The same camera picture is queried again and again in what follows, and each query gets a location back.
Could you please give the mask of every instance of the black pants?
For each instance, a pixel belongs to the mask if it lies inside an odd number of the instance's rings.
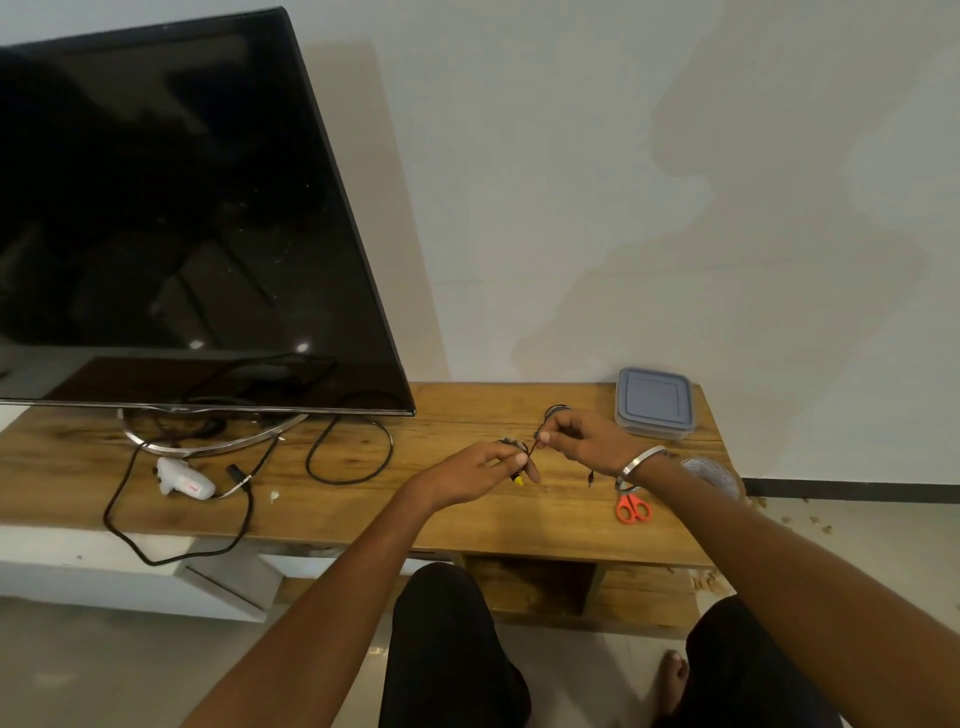
[[[835,728],[839,715],[735,596],[714,605],[686,641],[690,679],[660,726]],[[417,571],[394,608],[380,728],[520,728],[530,693],[464,570]]]

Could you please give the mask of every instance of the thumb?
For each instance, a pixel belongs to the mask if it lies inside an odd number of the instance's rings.
[[[511,455],[510,457],[501,460],[496,465],[490,468],[491,479],[494,483],[499,483],[501,480],[506,480],[511,475],[516,473],[516,471],[523,470],[523,466],[527,464],[526,452],[518,452],[516,455]]]
[[[563,453],[570,460],[580,460],[583,440],[577,440],[562,432],[541,432],[540,441],[557,452]]]

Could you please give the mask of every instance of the person's left hand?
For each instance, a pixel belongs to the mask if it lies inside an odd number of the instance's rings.
[[[414,475],[403,487],[423,498],[432,511],[439,511],[477,500],[521,469],[540,482],[540,473],[526,452],[504,443],[480,442]]]

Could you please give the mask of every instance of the television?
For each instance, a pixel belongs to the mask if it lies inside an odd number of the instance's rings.
[[[0,401],[414,414],[285,10],[0,49]]]

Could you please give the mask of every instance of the plastic container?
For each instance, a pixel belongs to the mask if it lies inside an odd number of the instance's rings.
[[[637,435],[682,440],[697,428],[690,380],[652,369],[621,369],[615,418],[618,425]]]

